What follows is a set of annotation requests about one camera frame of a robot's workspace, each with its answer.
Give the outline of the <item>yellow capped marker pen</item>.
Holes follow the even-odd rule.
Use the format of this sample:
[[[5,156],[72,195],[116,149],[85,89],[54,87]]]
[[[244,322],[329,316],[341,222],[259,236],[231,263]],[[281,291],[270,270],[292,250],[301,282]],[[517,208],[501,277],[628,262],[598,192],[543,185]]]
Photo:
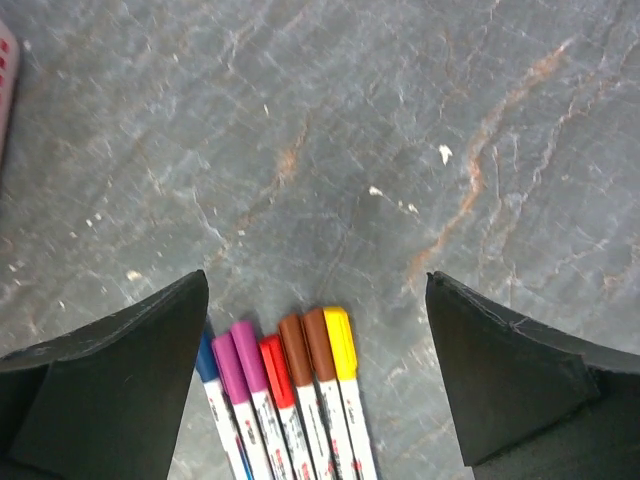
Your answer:
[[[331,351],[339,381],[355,466],[361,479],[378,479],[360,389],[358,360],[347,311],[338,306],[323,309]]]

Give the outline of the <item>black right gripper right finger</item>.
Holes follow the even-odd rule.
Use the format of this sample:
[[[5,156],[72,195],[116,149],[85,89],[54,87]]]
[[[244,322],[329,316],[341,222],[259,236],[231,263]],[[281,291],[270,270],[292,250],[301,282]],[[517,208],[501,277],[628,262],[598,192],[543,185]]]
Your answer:
[[[464,464],[478,479],[635,479],[639,358],[547,326],[447,274],[425,302]]]

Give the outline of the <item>brown capped marker pen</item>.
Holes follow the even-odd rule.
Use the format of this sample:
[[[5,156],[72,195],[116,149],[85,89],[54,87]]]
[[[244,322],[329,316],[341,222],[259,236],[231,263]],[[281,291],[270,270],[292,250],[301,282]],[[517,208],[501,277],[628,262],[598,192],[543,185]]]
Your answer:
[[[332,450],[321,415],[311,362],[297,314],[284,317],[278,331],[295,385],[317,479],[336,479]]]

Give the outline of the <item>red capped marker pen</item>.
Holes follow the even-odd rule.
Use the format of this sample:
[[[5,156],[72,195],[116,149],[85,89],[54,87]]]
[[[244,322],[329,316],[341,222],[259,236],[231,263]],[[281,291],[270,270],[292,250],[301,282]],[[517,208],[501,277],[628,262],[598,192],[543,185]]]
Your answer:
[[[304,427],[296,406],[292,382],[280,337],[272,334],[259,341],[271,392],[278,410],[296,479],[315,479]]]

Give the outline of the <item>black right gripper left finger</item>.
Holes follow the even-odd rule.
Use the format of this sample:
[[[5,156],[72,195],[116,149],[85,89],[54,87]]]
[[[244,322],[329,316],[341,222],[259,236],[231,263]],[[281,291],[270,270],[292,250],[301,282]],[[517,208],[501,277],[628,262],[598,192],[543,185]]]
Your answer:
[[[2,356],[2,478],[167,478],[208,298],[197,270]]]

